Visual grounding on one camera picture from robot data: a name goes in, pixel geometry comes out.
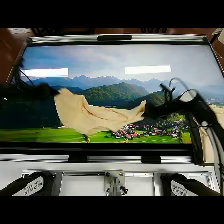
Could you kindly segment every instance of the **blue sky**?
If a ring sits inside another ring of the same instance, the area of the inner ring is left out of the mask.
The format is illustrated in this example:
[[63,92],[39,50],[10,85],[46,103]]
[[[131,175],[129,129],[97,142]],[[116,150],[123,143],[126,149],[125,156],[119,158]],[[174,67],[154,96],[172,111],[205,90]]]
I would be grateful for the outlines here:
[[[114,76],[147,81],[179,77],[198,84],[224,84],[208,46],[181,45],[65,45],[29,47],[25,69],[68,68],[69,77]],[[125,67],[170,65],[171,72],[126,75]]]

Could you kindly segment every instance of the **flat screen display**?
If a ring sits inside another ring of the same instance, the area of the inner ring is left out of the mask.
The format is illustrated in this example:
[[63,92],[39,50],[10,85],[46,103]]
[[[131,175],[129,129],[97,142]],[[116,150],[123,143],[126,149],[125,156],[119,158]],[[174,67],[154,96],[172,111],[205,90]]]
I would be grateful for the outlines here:
[[[143,100],[160,105],[164,94],[159,85],[174,77],[197,89],[209,104],[224,105],[222,73],[205,45],[35,46],[26,48],[23,59],[23,72],[31,80],[21,75],[26,83],[67,88],[94,106],[131,109]],[[185,90],[178,82],[172,85],[177,95]],[[53,97],[15,99],[0,114],[0,141],[191,144],[188,122],[179,113],[88,136],[63,125]]]

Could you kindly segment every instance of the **grass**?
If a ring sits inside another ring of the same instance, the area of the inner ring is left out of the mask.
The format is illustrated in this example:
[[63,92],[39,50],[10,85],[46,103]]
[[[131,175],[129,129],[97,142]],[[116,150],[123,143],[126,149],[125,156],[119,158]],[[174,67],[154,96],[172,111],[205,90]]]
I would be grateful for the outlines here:
[[[90,142],[128,142],[128,143],[179,143],[178,138],[170,136],[148,136],[141,138],[134,138],[132,140],[116,139],[111,137],[109,132],[98,132],[89,135]],[[191,143],[190,133],[183,133],[183,143]],[[22,129],[22,130],[0,130],[0,141],[13,141],[13,142],[86,142],[85,138],[79,132],[70,128],[50,129]]]

